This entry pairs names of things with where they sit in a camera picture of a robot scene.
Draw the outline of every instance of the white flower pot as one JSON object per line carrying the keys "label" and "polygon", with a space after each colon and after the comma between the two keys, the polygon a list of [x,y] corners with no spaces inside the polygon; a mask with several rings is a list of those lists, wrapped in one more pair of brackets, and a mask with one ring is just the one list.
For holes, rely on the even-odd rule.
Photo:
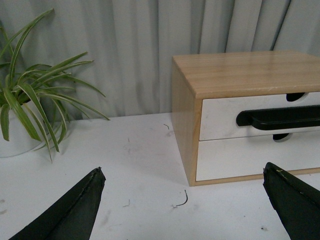
{"label": "white flower pot", "polygon": [[[34,113],[38,112],[33,102],[28,102],[27,105],[30,109],[32,109]],[[37,126],[33,118],[29,115],[29,113],[27,113],[27,115],[29,116],[32,124]],[[26,153],[34,149],[35,147],[39,146],[40,143],[40,141],[34,140],[29,136],[25,127],[21,124],[21,122],[13,113],[13,111],[10,110],[9,141],[4,140],[2,132],[0,130],[0,158],[12,157]]]}

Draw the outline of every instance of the wooden cabinet top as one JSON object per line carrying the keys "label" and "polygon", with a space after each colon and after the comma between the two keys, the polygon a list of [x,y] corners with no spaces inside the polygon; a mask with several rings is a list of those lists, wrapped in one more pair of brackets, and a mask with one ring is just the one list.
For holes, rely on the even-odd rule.
{"label": "wooden cabinet top", "polygon": [[173,56],[197,99],[320,92],[320,57],[294,51]]}

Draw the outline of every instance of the white drawer front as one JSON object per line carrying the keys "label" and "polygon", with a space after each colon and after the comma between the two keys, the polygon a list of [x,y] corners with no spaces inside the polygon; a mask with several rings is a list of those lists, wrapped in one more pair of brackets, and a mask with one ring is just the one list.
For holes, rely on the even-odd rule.
{"label": "white drawer front", "polygon": [[199,142],[196,180],[262,174],[267,162],[289,170],[320,167],[320,131],[293,133],[286,141],[272,135]]}
{"label": "white drawer front", "polygon": [[204,99],[200,125],[200,141],[240,138],[320,130],[302,127],[280,130],[259,130],[252,126],[238,126],[238,114],[246,110],[287,108],[320,105],[320,92],[310,92],[296,101],[287,101],[286,94]]}

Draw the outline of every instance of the scuff mark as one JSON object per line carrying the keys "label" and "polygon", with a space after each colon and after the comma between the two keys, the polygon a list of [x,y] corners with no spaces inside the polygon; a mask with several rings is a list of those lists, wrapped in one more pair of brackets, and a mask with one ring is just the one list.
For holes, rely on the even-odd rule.
{"label": "scuff mark", "polygon": [[129,207],[129,206],[130,206],[130,199],[129,199],[128,205],[124,205],[124,206],[122,206],[122,207],[125,208],[125,207]]}
{"label": "scuff mark", "polygon": [[106,216],[105,216],[103,222],[101,223],[101,226],[106,225],[106,224],[109,222],[110,214],[111,214],[111,210],[109,210],[109,211],[106,213]]}

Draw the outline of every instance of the wooden side panel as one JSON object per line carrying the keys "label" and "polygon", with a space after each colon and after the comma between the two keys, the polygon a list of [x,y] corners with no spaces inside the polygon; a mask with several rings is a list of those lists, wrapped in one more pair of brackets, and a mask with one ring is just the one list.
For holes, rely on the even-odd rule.
{"label": "wooden side panel", "polygon": [[189,185],[196,182],[201,100],[196,100],[178,66],[172,64],[172,125]]}

